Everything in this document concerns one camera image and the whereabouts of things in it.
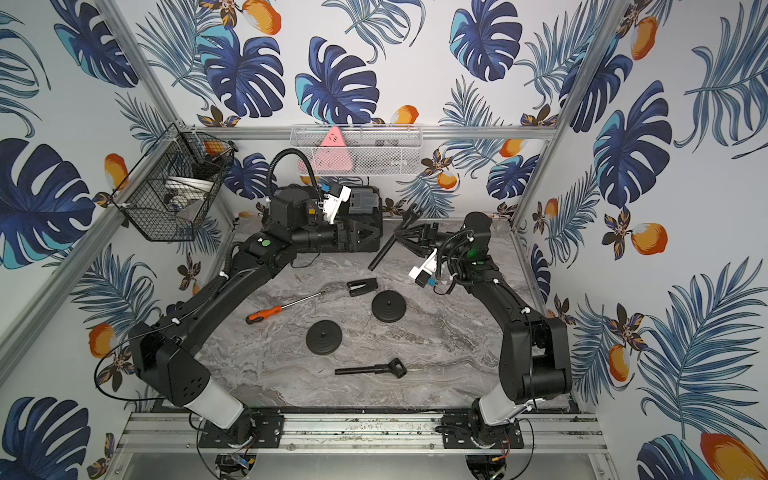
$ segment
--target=wire basket shelf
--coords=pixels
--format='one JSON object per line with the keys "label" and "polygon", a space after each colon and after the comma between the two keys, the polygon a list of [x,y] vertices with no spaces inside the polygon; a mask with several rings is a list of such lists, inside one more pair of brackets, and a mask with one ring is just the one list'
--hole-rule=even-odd
{"label": "wire basket shelf", "polygon": [[163,139],[172,141],[158,141],[152,147],[164,151],[141,184],[128,198],[112,201],[150,242],[193,241],[237,149],[231,142],[199,131],[179,132],[173,125]]}
{"label": "wire basket shelf", "polygon": [[[308,124],[291,129],[291,146],[310,159],[317,176],[411,177],[424,170],[421,125],[340,125],[346,146],[321,146],[332,127]],[[298,165],[299,175],[307,175],[301,160]]]}

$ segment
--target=black plastic clip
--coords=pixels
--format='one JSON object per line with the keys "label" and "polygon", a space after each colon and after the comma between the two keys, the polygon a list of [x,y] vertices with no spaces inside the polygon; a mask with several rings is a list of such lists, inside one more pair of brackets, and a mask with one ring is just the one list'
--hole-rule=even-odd
{"label": "black plastic clip", "polygon": [[375,278],[365,278],[363,280],[353,280],[346,283],[349,290],[349,296],[364,295],[379,288],[379,282]]}

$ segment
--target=black round base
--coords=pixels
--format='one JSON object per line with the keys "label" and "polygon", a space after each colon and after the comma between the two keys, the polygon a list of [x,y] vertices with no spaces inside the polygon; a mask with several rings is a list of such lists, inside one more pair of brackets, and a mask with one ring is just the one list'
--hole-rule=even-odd
{"label": "black round base", "polygon": [[328,355],[341,345],[341,327],[331,320],[320,320],[306,331],[306,348],[315,355]]}
{"label": "black round base", "polygon": [[394,323],[406,314],[406,299],[395,290],[384,290],[373,298],[373,316],[384,323]]}

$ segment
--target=marble table surface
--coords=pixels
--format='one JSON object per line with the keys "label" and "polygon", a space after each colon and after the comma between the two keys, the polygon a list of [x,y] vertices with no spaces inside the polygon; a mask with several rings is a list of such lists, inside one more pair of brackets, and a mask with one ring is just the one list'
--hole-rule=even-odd
{"label": "marble table surface", "polygon": [[[457,230],[459,222],[442,222]],[[396,222],[385,222],[384,239]],[[258,221],[241,223],[239,240],[257,232]],[[509,285],[532,304],[506,222],[494,222],[491,255]],[[197,358],[214,379],[250,406],[467,407],[497,383],[502,332],[484,306],[457,287],[437,296],[408,277],[422,260],[395,245],[374,272],[374,253],[324,253],[309,268],[287,267],[252,293],[210,336]],[[313,255],[303,254],[301,266]],[[350,297],[346,282],[376,276],[379,291],[396,290],[407,302],[405,316],[382,323],[371,314],[374,293]],[[324,290],[263,323],[244,317]],[[341,346],[317,356],[306,346],[306,331],[331,319],[343,331]],[[408,368],[390,374],[334,376],[343,367],[386,363],[399,357]]]}

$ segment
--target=tropical leaf wallpaper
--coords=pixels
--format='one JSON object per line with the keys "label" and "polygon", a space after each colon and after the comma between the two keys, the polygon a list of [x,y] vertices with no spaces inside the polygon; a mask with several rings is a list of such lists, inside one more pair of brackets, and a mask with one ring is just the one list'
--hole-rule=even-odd
{"label": "tropical leaf wallpaper", "polygon": [[[157,10],[171,6],[180,4],[169,0],[147,15],[163,18]],[[206,26],[213,16],[200,13],[195,21]],[[160,38],[172,35],[174,43],[182,38],[178,29],[150,31]],[[264,65],[270,55],[247,48],[237,54],[232,49],[226,60],[236,58],[237,65],[223,72],[232,79],[238,69],[252,68],[254,58]],[[208,85],[195,55],[202,73],[191,71],[180,79],[191,88],[200,85],[195,78]],[[209,110],[216,108],[214,90],[202,94]],[[77,252],[83,236],[110,208],[110,196],[119,199],[132,180],[128,172],[166,124],[89,0],[0,7],[0,122],[4,336],[51,274]],[[154,397],[136,378],[131,351],[118,345],[135,323],[154,321],[166,305],[188,300],[210,279],[230,218],[215,207],[194,242],[171,244],[148,243],[135,228],[124,227],[72,283],[63,305],[0,388],[0,478],[107,474],[127,416],[147,411]],[[177,268],[187,258],[194,275],[189,288],[179,290]],[[99,394],[94,378],[123,400]]]}
{"label": "tropical leaf wallpaper", "polygon": [[[139,0],[123,14],[187,124],[550,127],[606,7],[606,0],[312,0],[301,8]],[[626,55],[607,59],[594,101],[582,109],[585,117],[591,112],[590,125],[608,113],[606,92],[615,94],[631,65]],[[149,107],[125,95],[121,106],[133,134],[152,138]],[[246,157],[260,154],[268,163],[289,144],[239,144],[242,157],[224,194],[233,211],[256,215],[266,185]],[[423,199],[436,217],[472,210],[511,217],[543,145],[526,138],[427,141],[422,163],[438,149],[449,167],[365,182],[393,205]],[[278,186],[308,180],[293,162],[275,176]]]}
{"label": "tropical leaf wallpaper", "polygon": [[[537,102],[569,95],[589,3],[526,43]],[[632,0],[514,217],[621,478],[768,478],[766,18],[764,0]]]}

